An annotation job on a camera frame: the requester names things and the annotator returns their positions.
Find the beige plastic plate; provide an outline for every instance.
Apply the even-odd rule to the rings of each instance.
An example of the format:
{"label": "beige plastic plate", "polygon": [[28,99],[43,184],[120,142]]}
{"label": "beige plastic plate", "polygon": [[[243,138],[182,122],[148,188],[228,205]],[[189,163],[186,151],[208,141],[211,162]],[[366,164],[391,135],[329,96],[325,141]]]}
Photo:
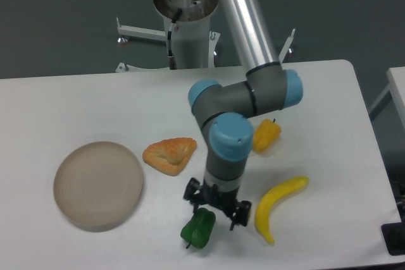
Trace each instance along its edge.
{"label": "beige plastic plate", "polygon": [[94,142],[62,162],[53,189],[56,204],[70,221],[101,232],[131,215],[142,182],[142,167],[130,150],[114,142]]}

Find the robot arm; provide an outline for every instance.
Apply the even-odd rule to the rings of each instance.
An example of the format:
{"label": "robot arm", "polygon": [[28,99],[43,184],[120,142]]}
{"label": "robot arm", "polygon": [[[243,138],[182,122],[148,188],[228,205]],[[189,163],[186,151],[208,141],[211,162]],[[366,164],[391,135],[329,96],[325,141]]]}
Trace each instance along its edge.
{"label": "robot arm", "polygon": [[202,185],[192,178],[184,199],[194,206],[222,210],[235,225],[246,226],[251,203],[237,200],[240,180],[252,148],[253,128],[246,120],[281,110],[302,99],[297,73],[283,70],[256,0],[221,0],[239,58],[248,69],[245,82],[222,87],[214,80],[197,82],[189,103],[208,146]]}

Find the blue joint cap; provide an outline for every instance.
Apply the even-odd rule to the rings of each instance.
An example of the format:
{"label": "blue joint cap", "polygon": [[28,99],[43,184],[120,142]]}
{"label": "blue joint cap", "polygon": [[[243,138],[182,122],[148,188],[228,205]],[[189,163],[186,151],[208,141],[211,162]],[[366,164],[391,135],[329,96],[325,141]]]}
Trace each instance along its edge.
{"label": "blue joint cap", "polygon": [[213,151],[226,161],[242,161],[252,150],[253,127],[238,113],[224,113],[215,118],[208,134]]}
{"label": "blue joint cap", "polygon": [[219,82],[212,79],[204,79],[196,82],[189,90],[189,104],[192,110],[192,107],[199,97],[199,95],[207,88],[212,87],[213,85],[220,85]]}
{"label": "blue joint cap", "polygon": [[283,109],[299,104],[303,95],[302,82],[297,72],[294,70],[284,70],[284,72],[287,77],[287,94]]}

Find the toy pepper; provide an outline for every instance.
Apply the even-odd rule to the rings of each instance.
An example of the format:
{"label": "toy pepper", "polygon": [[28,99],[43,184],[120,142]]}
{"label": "toy pepper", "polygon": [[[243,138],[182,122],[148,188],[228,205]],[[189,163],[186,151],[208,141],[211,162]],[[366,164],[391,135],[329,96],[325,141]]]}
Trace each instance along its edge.
{"label": "toy pepper", "polygon": [[199,208],[180,233],[180,236],[189,243],[186,248],[188,249],[190,245],[197,249],[204,248],[211,236],[215,220],[214,212]]}

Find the yellow banana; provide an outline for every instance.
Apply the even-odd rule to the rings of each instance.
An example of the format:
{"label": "yellow banana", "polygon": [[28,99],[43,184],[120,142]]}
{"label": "yellow banana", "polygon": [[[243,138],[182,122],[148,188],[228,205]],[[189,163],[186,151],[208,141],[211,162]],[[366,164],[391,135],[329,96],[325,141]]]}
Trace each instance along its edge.
{"label": "yellow banana", "polygon": [[283,197],[297,192],[304,188],[309,182],[309,178],[305,176],[297,176],[286,180],[265,194],[260,200],[256,212],[254,214],[254,225],[257,231],[265,238],[268,243],[274,243],[269,230],[269,215],[273,205]]}

